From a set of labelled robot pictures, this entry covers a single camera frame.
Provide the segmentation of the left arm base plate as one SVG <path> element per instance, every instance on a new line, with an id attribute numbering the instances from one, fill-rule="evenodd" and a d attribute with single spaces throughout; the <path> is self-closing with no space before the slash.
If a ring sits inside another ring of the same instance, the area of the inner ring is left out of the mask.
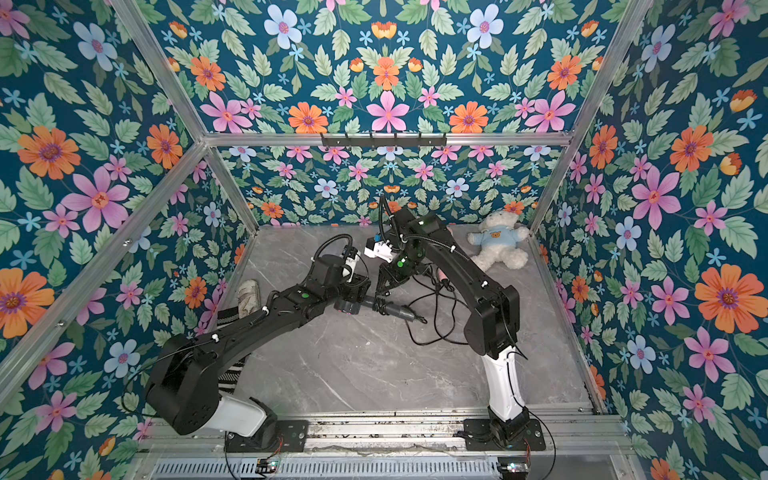
<path id="1" fill-rule="evenodd" d="M 251 437 L 227 433 L 224 450 L 227 453 L 303 452 L 308 429 L 306 420 L 268 421 Z"/>

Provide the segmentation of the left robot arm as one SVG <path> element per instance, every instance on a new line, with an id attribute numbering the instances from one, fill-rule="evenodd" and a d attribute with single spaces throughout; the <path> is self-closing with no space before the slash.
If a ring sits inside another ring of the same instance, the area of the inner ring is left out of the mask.
<path id="1" fill-rule="evenodd" d="M 370 284 L 367 275 L 354 272 L 351 260 L 316 258 L 300 283 L 272 295 L 257 312 L 195 339 L 168 340 L 151 368 L 147 403 L 180 435 L 202 429 L 256 435 L 266 428 L 270 410 L 222 391 L 220 377 L 261 346 L 323 315 L 331 304 L 357 312 Z"/>

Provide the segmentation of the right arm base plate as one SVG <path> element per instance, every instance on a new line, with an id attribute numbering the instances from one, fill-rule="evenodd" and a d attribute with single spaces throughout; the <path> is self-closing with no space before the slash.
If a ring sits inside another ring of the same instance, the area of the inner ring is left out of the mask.
<path id="1" fill-rule="evenodd" d="M 490 419 L 465 419 L 457 433 L 469 451 L 544 451 L 548 435 L 543 432 L 540 422 L 529 420 L 518 429 Z"/>

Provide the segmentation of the dark grey hair dryer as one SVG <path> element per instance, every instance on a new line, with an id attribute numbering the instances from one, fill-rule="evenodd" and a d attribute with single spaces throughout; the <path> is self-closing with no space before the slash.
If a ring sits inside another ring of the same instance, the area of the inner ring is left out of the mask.
<path id="1" fill-rule="evenodd" d="M 334 303 L 334 308 L 337 311 L 349 315 L 359 314 L 363 307 L 379 313 L 380 315 L 394 316 L 405 320 L 406 322 L 427 323 L 426 318 L 416 313 L 411 307 L 376 299 L 373 296 L 366 296 L 359 301 L 337 299 Z"/>

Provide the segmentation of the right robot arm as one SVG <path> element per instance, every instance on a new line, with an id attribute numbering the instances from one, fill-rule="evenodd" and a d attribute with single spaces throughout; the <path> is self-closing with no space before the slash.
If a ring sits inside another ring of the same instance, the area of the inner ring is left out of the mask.
<path id="1" fill-rule="evenodd" d="M 409 211 L 399 210 L 389 216 L 389 224 L 388 229 L 379 227 L 364 250 L 366 256 L 384 261 L 377 293 L 407 283 L 424 261 L 441 271 L 468 309 L 463 327 L 465 342 L 483 362 L 491 419 L 505 426 L 528 420 L 515 368 L 520 328 L 518 291 L 488 276 L 436 215 L 416 218 Z"/>

